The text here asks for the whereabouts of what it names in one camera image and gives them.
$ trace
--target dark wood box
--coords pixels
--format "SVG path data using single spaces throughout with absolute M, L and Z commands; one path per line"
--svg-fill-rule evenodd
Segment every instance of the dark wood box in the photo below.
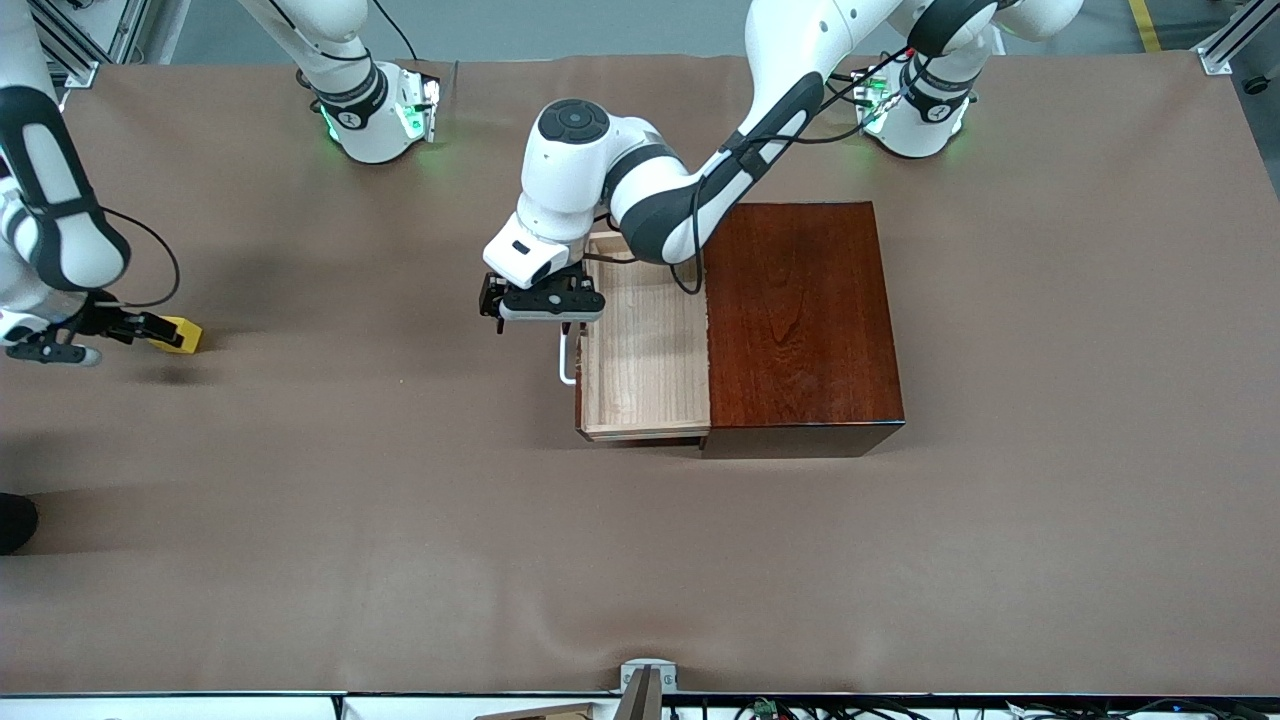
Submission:
M 626 249 L 599 236 L 595 251 Z M 707 245 L 699 296 L 662 266 L 589 265 L 609 299 L 579 341 L 577 428 L 589 439 L 847 457 L 902 427 L 869 202 L 739 205 Z

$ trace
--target brown mat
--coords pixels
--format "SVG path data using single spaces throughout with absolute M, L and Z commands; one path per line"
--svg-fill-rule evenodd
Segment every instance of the brown mat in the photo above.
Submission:
M 206 352 L 0 365 L 0 689 L 1270 693 L 1280 206 L 1188 54 L 992 61 L 945 156 L 797 147 L 753 200 L 876 205 L 908 427 L 851 461 L 573 432 L 480 250 L 545 101 L 692 165 L 741 59 L 463 65 L 440 146 L 346 161 L 288 68 L 106 68 L 101 197 L 183 259 Z M 833 115 L 813 128 L 847 127 Z M 129 297 L 168 270 L 141 234 Z

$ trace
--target black shoe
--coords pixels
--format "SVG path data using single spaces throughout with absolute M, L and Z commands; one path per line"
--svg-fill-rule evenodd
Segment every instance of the black shoe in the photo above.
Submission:
M 27 544 L 36 534 L 38 520 L 35 502 L 20 495 L 0 492 L 0 555 L 9 555 Z

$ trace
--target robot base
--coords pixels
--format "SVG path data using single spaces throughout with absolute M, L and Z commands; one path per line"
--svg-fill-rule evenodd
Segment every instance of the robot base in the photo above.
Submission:
M 899 63 L 890 65 L 881 77 L 868 83 L 865 92 L 859 94 L 874 109 L 859 109 L 858 119 L 861 122 L 868 113 L 876 113 L 876 119 L 867 124 L 865 132 L 893 155 L 913 160 L 937 155 L 960 132 L 970 101 L 965 100 L 957 110 L 941 118 L 941 122 L 927 122 L 919 110 L 899 96 L 900 67 Z
M 333 118 L 328 110 L 320 111 L 329 127 L 329 137 L 340 145 L 352 160 L 370 165 L 399 158 L 420 140 L 433 142 L 435 111 L 440 104 L 439 79 L 406 70 L 393 63 L 376 63 L 376 65 L 387 77 L 388 100 L 369 117 L 364 128 L 344 126 L 343 113 Z

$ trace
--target metal frame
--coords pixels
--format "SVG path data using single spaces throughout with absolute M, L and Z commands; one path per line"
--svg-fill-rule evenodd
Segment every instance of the metal frame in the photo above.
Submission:
M 1252 0 L 1240 8 L 1226 27 L 1196 46 L 1204 72 L 1211 76 L 1231 74 L 1231 58 L 1249 44 L 1280 13 L 1280 0 Z
M 137 47 L 151 0 L 125 0 L 110 47 L 99 45 L 50 0 L 28 0 L 28 5 L 55 82 L 68 88 L 86 88 L 92 87 L 99 67 L 128 60 Z

